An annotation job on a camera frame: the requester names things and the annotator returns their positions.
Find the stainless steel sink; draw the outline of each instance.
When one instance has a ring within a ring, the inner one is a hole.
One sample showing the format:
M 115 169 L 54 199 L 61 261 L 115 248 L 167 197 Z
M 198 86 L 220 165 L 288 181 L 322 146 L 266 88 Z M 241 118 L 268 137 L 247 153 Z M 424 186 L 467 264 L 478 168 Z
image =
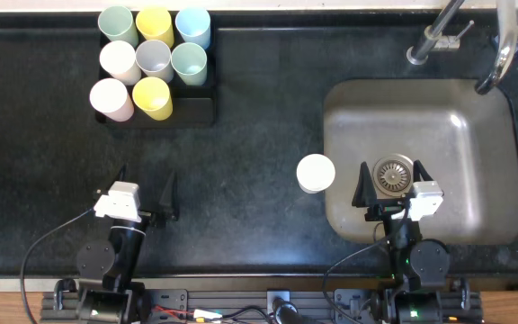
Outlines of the stainless steel sink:
M 473 80 L 353 80 L 325 100 L 325 155 L 335 163 L 326 216 L 339 235 L 372 242 L 375 223 L 351 206 L 366 161 L 379 198 L 408 191 L 419 159 L 444 191 L 420 221 L 425 238 L 504 244 L 518 236 L 518 153 L 509 102 Z M 379 229 L 378 237 L 383 235 Z

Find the white cup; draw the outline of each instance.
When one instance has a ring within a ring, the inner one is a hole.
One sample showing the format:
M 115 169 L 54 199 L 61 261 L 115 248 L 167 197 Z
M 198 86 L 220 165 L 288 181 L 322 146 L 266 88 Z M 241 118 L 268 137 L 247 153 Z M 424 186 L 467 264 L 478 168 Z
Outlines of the white cup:
M 139 43 L 133 14 L 124 6 L 116 5 L 103 10 L 97 19 L 99 29 L 110 41 L 126 41 L 134 48 Z
M 171 65 L 188 86 L 201 86 L 207 80 L 207 53 L 195 43 L 183 43 L 171 54 Z
M 147 40 L 137 47 L 135 53 L 137 65 L 149 77 L 158 77 L 166 83 L 173 80 L 171 50 L 160 40 Z
M 141 79 L 141 70 L 135 62 L 135 50 L 123 40 L 105 45 L 99 55 L 101 67 L 126 86 L 133 86 Z
M 335 180 L 333 162 L 321 154 L 311 154 L 297 165 L 299 187 L 307 194 L 316 194 L 329 187 Z
M 89 101 L 99 113 L 116 122 L 125 122 L 133 115 L 133 102 L 125 85 L 114 78 L 97 82 L 89 93 Z
M 185 8 L 175 17 L 175 27 L 186 42 L 206 50 L 211 44 L 211 17 L 203 8 Z

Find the cup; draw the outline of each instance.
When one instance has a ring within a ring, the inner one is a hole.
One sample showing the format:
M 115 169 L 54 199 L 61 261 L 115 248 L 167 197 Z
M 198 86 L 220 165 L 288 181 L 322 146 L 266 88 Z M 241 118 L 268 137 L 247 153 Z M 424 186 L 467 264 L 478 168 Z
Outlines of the cup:
M 141 79 L 141 70 L 135 62 L 135 50 L 123 40 L 105 45 L 99 54 L 99 63 L 126 86 L 133 86 Z
M 99 113 L 116 122 L 125 122 L 133 115 L 133 103 L 125 85 L 114 78 L 97 82 L 89 93 L 89 102 Z
M 126 7 L 116 5 L 103 10 L 97 24 L 110 41 L 126 41 L 134 48 L 137 47 L 139 38 L 133 24 L 133 14 Z
M 171 65 L 188 86 L 201 86 L 207 80 L 207 54 L 195 43 L 183 43 L 171 54 Z
M 141 10 L 135 21 L 137 29 L 146 40 L 164 41 L 169 48 L 173 47 L 174 36 L 171 14 L 164 7 L 147 7 Z
M 211 44 L 211 17 L 203 8 L 185 8 L 175 17 L 175 27 L 186 42 L 195 43 L 204 50 Z
M 148 77 L 158 77 L 166 83 L 173 80 L 171 50 L 160 40 L 147 40 L 137 47 L 135 60 Z
M 133 87 L 132 95 L 137 107 L 156 121 L 167 119 L 173 112 L 169 86 L 158 77 L 141 79 Z
M 316 194 L 329 187 L 335 180 L 333 162 L 321 154 L 311 154 L 297 165 L 299 187 L 307 194 Z

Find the faucet spout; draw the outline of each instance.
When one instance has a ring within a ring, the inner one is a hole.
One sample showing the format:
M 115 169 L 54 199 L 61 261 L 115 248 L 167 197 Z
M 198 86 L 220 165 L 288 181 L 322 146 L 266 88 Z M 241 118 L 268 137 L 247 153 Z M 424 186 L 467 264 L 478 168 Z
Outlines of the faucet spout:
M 485 95 L 496 86 L 511 66 L 517 47 L 517 13 L 515 1 L 496 0 L 496 14 L 499 21 L 499 46 L 491 72 L 475 85 L 475 91 Z

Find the sink drain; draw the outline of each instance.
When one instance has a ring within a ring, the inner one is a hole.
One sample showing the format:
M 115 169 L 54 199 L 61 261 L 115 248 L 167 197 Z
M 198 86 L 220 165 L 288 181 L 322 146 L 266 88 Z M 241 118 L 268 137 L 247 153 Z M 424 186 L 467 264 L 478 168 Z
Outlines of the sink drain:
M 411 184 L 411 159 L 400 155 L 391 154 L 379 160 L 373 169 L 375 185 L 390 196 L 400 196 Z

